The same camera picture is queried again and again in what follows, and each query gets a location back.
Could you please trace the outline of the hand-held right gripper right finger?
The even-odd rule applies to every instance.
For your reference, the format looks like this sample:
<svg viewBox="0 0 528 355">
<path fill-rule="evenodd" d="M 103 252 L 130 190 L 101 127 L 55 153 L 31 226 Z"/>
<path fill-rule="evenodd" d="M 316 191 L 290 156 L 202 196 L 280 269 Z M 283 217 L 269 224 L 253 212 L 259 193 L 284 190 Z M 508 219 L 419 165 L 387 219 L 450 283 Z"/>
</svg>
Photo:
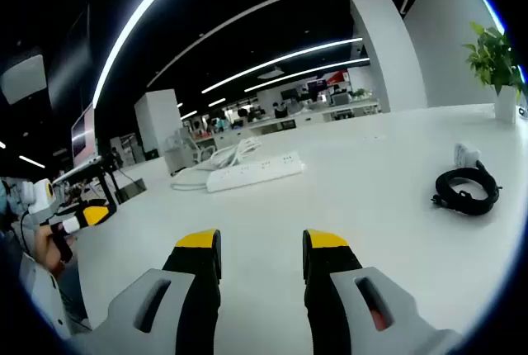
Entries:
<svg viewBox="0 0 528 355">
<path fill-rule="evenodd" d="M 436 329 L 417 303 L 375 267 L 362 267 L 347 241 L 303 232 L 304 304 L 316 354 L 449 354 L 460 341 Z"/>
</svg>

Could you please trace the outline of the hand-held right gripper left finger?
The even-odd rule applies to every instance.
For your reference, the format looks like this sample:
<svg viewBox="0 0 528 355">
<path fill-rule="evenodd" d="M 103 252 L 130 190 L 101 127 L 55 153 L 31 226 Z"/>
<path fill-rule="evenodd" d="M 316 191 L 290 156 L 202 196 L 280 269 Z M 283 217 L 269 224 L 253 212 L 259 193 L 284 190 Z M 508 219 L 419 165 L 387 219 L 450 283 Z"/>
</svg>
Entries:
<svg viewBox="0 0 528 355">
<path fill-rule="evenodd" d="M 160 269 L 116 296 L 92 333 L 95 354 L 211 354 L 220 307 L 221 235 L 180 239 Z"/>
</svg>

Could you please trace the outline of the person's left hand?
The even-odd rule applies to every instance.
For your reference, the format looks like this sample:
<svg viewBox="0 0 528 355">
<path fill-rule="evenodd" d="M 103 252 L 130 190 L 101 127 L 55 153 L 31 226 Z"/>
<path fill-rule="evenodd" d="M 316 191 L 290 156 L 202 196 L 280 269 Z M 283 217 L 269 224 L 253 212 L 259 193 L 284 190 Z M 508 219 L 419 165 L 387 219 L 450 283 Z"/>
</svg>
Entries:
<svg viewBox="0 0 528 355">
<path fill-rule="evenodd" d="M 58 277 L 65 266 L 61 261 L 61 253 L 52 239 L 52 234 L 50 225 L 42 225 L 35 232 L 34 259 L 52 275 Z"/>
</svg>

